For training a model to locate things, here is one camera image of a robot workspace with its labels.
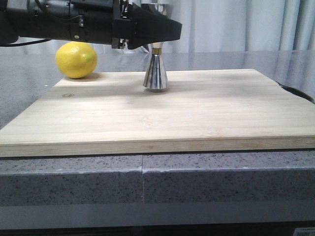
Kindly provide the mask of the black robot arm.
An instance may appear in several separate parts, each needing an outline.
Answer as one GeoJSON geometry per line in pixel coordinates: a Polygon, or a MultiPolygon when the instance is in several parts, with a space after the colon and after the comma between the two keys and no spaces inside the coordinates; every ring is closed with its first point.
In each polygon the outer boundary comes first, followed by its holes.
{"type": "Polygon", "coordinates": [[[127,0],[2,0],[0,43],[21,37],[127,46],[175,41],[181,23],[127,0]]]}

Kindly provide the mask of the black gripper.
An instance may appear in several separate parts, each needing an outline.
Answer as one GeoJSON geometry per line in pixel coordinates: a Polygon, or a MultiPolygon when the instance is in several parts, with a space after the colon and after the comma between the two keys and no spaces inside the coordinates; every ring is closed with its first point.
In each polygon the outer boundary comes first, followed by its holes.
{"type": "Polygon", "coordinates": [[[127,45],[133,50],[181,37],[181,23],[127,0],[71,0],[68,6],[69,16],[78,17],[67,27],[71,41],[106,44],[114,49],[124,49],[127,45]]]}

